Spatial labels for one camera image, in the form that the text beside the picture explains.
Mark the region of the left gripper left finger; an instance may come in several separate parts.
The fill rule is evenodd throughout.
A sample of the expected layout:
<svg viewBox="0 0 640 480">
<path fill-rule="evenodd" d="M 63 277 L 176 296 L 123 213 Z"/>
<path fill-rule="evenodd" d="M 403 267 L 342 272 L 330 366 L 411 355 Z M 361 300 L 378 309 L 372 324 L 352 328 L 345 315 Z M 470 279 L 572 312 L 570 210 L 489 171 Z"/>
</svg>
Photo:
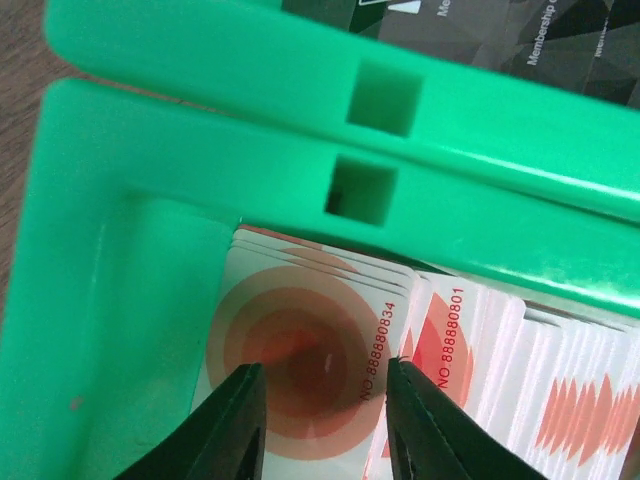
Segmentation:
<svg viewBox="0 0 640 480">
<path fill-rule="evenodd" d="M 119 479 L 254 479 L 263 475 L 266 375 L 238 366 L 166 439 Z"/>
</svg>

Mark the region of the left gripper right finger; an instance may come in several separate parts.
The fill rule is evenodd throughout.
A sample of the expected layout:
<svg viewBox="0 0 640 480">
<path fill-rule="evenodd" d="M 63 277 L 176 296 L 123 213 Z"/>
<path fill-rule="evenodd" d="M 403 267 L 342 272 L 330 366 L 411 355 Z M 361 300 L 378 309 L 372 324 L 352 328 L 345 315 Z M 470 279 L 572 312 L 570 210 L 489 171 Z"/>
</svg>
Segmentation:
<svg viewBox="0 0 640 480">
<path fill-rule="evenodd" d="M 388 362 L 386 417 L 395 479 L 542 479 L 413 363 Z"/>
</svg>

